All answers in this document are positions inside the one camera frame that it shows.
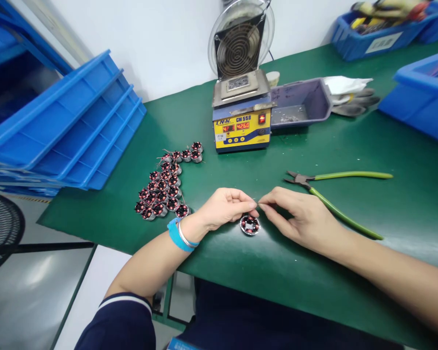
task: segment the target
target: hand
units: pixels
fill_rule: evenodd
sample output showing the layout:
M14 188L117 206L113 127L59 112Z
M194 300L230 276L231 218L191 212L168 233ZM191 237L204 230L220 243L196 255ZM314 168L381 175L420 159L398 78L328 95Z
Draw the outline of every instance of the hand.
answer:
M234 222L244 213L258 217L256 202L237 189L217 189L208 201L196 212L208 231L217 230L227 222Z
M353 244L354 233L342 227L314 195L275 187L258 203L284 236L305 248L333 258L343 254L347 245ZM271 205L286 209L294 217L284 219Z

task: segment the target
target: person's lap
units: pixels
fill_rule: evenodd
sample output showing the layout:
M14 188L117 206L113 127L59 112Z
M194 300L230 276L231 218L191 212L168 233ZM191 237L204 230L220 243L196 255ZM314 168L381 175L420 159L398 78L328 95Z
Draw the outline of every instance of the person's lap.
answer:
M370 334L195 279L196 315L179 339L204 349L402 349Z

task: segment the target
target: forearm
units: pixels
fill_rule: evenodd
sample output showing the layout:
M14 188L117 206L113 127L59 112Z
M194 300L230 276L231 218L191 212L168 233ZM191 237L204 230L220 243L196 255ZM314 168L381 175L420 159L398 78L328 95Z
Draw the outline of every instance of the forearm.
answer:
M195 214L181 221L182 232L191 242L200 242L207 229ZM166 231L138 250L113 280L106 296L132 292L149 298L154 295L190 255L178 248Z
M330 257L371 281L438 331L438 268L353 234L353 244Z

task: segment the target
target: cable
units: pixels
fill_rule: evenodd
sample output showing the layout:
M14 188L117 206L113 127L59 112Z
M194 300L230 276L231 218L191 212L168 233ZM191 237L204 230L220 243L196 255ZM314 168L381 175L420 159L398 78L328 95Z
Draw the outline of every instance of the cable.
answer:
M268 9L268 7L269 7L270 5L271 5L271 0L268 1L268 4L266 5L266 8L264 9L263 13L266 12L266 10ZM271 58L272 58L273 61L274 61L274 57L273 57L273 54L271 53L271 50L268 50L268 52L269 52L269 55L271 55Z

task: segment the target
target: red digital readout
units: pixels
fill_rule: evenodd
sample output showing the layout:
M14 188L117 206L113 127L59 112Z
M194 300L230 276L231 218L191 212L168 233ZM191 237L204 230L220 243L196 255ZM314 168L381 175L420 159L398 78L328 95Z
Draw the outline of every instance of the red digital readout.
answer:
M250 122L237 124L237 130L250 128Z
M234 130L234 125L228 125L228 126L223 126L222 127L222 132L231 132Z

